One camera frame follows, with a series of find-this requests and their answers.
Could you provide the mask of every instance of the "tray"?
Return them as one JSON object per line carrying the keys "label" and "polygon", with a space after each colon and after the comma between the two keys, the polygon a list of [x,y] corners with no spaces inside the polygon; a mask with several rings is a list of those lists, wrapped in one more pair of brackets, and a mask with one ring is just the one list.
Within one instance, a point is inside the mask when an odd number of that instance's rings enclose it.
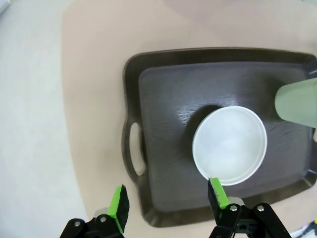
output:
{"label": "tray", "polygon": [[[317,179],[313,129],[280,119],[274,108],[285,84],[316,77],[316,57],[266,49],[186,49],[133,56],[124,70],[127,117],[122,154],[135,183],[144,219],[170,227],[212,219],[207,181],[196,169],[191,147],[199,123],[212,111],[239,105],[263,120],[268,146],[257,172],[224,187],[247,206],[274,203],[312,187]],[[129,135],[141,128],[146,164],[134,170]]]}

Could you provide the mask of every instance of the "screw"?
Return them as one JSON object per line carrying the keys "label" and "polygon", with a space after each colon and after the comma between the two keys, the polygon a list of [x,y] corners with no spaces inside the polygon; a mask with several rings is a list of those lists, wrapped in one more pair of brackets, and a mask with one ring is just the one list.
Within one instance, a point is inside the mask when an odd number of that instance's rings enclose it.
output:
{"label": "screw", "polygon": [[232,206],[230,207],[230,210],[233,211],[233,212],[235,212],[235,211],[238,210],[238,208],[237,208],[236,205],[232,205]]}
{"label": "screw", "polygon": [[259,211],[259,212],[264,211],[264,207],[263,207],[262,205],[258,206],[258,211]]}

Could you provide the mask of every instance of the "bowl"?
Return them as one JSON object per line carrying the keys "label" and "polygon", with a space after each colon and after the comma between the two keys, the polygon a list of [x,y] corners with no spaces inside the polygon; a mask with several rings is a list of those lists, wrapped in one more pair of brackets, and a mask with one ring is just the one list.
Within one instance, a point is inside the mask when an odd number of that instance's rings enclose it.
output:
{"label": "bowl", "polygon": [[217,177],[223,186],[229,186],[256,172],[266,146],[266,130],[258,115],[250,109],[231,106],[215,110],[200,123],[192,151],[202,176]]}

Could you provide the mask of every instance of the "silver screw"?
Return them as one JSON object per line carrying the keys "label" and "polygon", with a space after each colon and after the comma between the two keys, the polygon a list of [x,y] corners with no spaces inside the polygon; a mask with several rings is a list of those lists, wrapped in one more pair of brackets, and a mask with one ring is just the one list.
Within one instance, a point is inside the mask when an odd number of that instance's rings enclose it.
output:
{"label": "silver screw", "polygon": [[106,220],[107,220],[106,217],[101,217],[101,218],[100,218],[100,221],[101,221],[101,222],[105,222]]}
{"label": "silver screw", "polygon": [[235,212],[236,210],[238,210],[238,208],[237,208],[236,205],[232,205],[232,206],[230,207],[230,210],[233,211],[233,212]]}
{"label": "silver screw", "polygon": [[258,211],[259,211],[259,212],[264,211],[264,207],[263,207],[262,205],[258,206]]}

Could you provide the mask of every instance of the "light green cup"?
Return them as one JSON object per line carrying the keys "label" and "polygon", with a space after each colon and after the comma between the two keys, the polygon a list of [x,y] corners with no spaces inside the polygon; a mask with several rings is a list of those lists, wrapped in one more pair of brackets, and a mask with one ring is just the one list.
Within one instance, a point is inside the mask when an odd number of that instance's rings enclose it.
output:
{"label": "light green cup", "polygon": [[275,109],[283,120],[317,128],[317,78],[282,86]]}

